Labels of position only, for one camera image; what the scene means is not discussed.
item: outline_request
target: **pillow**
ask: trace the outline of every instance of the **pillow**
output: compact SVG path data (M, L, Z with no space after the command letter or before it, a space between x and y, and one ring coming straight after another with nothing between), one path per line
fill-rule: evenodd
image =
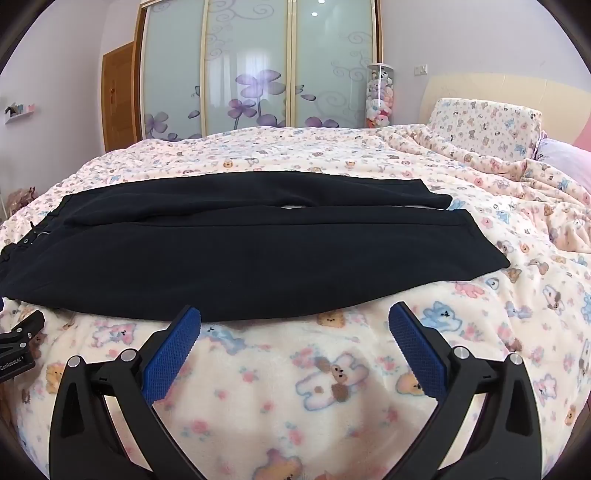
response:
M535 159L556 167L591 192L591 152L552 138L543 138Z

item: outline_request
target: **black trousers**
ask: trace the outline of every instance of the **black trousers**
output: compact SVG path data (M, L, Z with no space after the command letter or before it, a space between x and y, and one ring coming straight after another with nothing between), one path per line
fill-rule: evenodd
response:
M450 202L420 180L292 171L88 190L2 250L0 295L164 321L190 304L221 322L327 312L509 267L467 211L438 210Z

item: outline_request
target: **sliding wardrobe door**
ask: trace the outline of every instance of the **sliding wardrobe door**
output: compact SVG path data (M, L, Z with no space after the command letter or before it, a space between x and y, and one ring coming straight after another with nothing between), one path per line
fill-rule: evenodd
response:
M207 135L285 126L288 0L209 0L202 66Z
M292 45L295 127L361 128L376 60L375 0L297 0Z
M144 138L201 138L199 66L205 0L147 9L142 42Z

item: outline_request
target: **light switch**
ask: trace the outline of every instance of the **light switch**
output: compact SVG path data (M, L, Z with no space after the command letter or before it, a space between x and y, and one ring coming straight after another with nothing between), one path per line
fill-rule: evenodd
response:
M427 74L427 65L418 65L414 68L415 75L426 75Z

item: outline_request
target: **clear cylindrical container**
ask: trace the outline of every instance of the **clear cylindrical container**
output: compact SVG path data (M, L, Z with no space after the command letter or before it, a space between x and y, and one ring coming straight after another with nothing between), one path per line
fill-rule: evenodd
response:
M394 69L385 63L368 65L368 88L365 101L367 128L382 128L390 124L394 108Z

